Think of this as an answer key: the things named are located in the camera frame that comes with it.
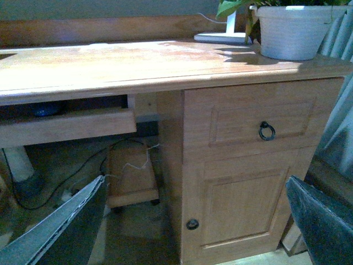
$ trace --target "white plant pot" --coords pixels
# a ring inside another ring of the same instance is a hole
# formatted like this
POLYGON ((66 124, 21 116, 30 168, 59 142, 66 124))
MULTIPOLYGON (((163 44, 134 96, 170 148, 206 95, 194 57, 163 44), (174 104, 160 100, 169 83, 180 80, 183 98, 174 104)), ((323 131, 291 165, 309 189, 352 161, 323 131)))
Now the white plant pot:
POLYGON ((348 6, 288 6, 254 9, 261 26, 261 54, 280 60, 315 57, 325 34, 348 6))

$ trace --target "white lamp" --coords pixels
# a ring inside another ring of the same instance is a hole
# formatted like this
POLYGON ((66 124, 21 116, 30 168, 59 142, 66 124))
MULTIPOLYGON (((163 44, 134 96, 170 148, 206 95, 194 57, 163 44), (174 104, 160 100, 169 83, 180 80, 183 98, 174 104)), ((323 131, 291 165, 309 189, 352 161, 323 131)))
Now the white lamp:
POLYGON ((245 33, 234 32, 236 28, 237 12, 227 18, 227 29, 225 33, 203 32, 194 36, 196 41, 201 43, 225 43, 225 44, 245 44, 245 33))

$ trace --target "ring pull handle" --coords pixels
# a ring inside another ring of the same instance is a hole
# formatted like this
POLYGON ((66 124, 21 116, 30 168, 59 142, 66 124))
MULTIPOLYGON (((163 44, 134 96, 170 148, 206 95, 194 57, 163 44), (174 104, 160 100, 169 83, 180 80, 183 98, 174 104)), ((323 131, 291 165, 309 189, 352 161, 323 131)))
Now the ring pull handle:
POLYGON ((195 230, 196 228, 199 227, 199 221, 197 221, 196 219, 190 219, 187 223, 186 223, 186 228, 188 230, 195 230))
POLYGON ((259 135, 260 135, 261 139, 263 139, 264 141, 272 141, 276 136, 276 131, 275 131, 275 128, 273 128, 270 124, 268 124, 266 121, 263 121, 260 124, 259 135), (266 137, 263 134, 263 129, 266 129, 266 128, 269 128, 272 132, 271 136, 269 136, 269 137, 266 137))

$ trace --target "blue object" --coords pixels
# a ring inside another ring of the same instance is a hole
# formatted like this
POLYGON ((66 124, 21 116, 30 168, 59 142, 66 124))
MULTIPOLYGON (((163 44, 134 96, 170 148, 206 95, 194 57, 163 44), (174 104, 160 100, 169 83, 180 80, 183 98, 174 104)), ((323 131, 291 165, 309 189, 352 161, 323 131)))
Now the blue object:
POLYGON ((31 106, 33 115, 36 117, 52 116, 57 114, 62 108, 62 102, 41 102, 31 106))

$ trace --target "lamp base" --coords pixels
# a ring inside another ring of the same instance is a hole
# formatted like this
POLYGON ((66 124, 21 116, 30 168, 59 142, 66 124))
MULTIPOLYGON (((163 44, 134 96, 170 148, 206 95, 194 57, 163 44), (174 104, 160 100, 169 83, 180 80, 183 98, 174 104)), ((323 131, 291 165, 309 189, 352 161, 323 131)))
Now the lamp base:
MULTIPOLYGON (((248 38, 248 44, 252 44, 250 38, 248 38)), ((215 33, 215 32, 203 32, 194 36, 194 40, 201 43, 223 43, 223 44, 243 44, 245 43, 245 33, 215 33)))

